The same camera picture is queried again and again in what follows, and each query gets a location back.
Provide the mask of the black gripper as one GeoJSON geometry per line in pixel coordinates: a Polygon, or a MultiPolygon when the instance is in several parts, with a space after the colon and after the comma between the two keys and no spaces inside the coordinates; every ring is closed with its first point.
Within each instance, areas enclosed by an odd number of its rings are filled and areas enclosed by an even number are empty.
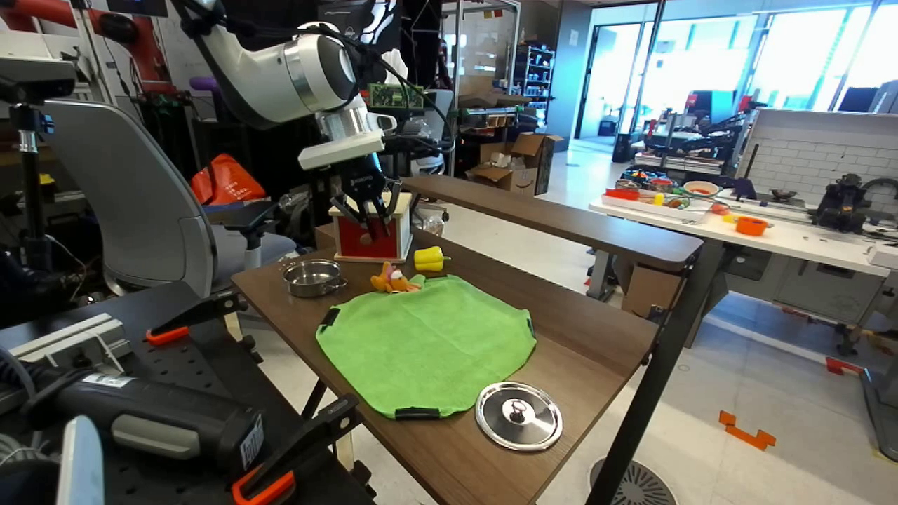
{"type": "Polygon", "coordinates": [[[365,224],[359,210],[375,210],[390,222],[399,208],[399,183],[382,172],[375,155],[334,163],[334,208],[356,224],[365,224]]]}

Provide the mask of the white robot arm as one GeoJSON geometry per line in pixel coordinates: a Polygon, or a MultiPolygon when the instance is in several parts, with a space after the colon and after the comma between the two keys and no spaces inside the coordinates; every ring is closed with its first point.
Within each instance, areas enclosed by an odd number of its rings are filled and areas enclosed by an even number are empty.
{"type": "Polygon", "coordinates": [[[243,47],[243,22],[222,0],[170,0],[227,106],[248,127],[265,128],[314,119],[323,144],[303,145],[303,172],[331,169],[334,206],[369,228],[399,206],[399,183],[382,172],[383,128],[362,98],[362,47],[334,22],[303,22],[286,43],[243,47]]]}

